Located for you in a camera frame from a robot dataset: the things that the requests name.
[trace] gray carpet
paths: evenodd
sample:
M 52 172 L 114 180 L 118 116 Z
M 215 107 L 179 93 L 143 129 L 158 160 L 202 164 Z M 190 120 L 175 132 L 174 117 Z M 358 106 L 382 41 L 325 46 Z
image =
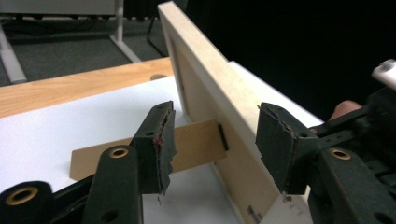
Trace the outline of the gray carpet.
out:
M 124 21 L 124 42 L 142 60 L 162 55 L 146 39 L 150 20 Z M 108 38 L 114 20 L 10 21 L 4 25 L 8 41 L 28 81 L 60 77 L 130 63 Z M 150 39 L 167 54 L 161 22 L 154 22 Z M 0 61 L 0 86 L 10 85 Z

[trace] black mechanical part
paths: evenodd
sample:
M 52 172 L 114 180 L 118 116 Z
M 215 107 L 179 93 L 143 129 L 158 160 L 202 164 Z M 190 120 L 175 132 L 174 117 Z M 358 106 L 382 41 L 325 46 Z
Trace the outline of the black mechanical part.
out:
M 309 129 L 283 111 L 262 104 L 256 140 L 280 191 L 302 194 L 294 189 L 309 185 L 315 223 L 396 223 L 395 91 Z M 305 132 L 313 142 L 300 150 Z
M 138 168 L 137 152 L 131 146 L 102 153 L 82 223 L 143 223 Z
M 55 193 L 38 181 L 5 190 L 0 223 L 142 223 L 141 194 L 165 193 L 170 183 L 174 123 L 173 103 L 156 105 L 131 145 L 102 154 L 96 175 Z

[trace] wooden board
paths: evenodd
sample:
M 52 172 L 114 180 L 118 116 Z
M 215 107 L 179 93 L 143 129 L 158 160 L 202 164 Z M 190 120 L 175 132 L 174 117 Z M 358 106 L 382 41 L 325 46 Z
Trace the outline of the wooden board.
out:
M 260 97 L 173 2 L 159 10 L 183 111 L 223 126 L 229 151 L 215 164 L 246 223 L 255 223 L 248 208 L 264 216 L 279 195 L 255 145 Z
M 172 76 L 169 58 L 0 88 L 0 118 Z
M 70 165 L 70 178 L 80 180 L 93 175 L 102 152 L 110 147 L 129 145 L 131 140 L 132 138 L 127 138 L 74 150 Z M 213 119 L 175 128 L 175 145 L 177 154 L 172 160 L 173 172 L 226 157 L 218 123 Z

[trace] brown cardboard piece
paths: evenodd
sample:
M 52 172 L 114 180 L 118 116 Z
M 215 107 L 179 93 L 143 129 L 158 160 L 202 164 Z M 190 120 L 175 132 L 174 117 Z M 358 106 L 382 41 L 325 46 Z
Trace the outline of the brown cardboard piece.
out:
M 109 147 L 129 145 L 132 138 L 85 147 L 72 152 L 70 178 L 83 179 L 96 171 L 100 155 Z M 218 161 L 226 157 L 218 123 L 209 121 L 175 128 L 177 154 L 172 161 L 173 172 Z

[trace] wooden frame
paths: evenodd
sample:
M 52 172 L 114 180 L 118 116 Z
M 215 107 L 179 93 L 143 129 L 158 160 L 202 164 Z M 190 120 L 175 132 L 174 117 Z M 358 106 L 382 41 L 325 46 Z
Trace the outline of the wooden frame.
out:
M 193 122 L 216 119 L 229 146 L 215 162 L 246 223 L 262 217 L 279 192 L 255 145 L 260 97 L 173 2 L 159 5 L 184 113 Z

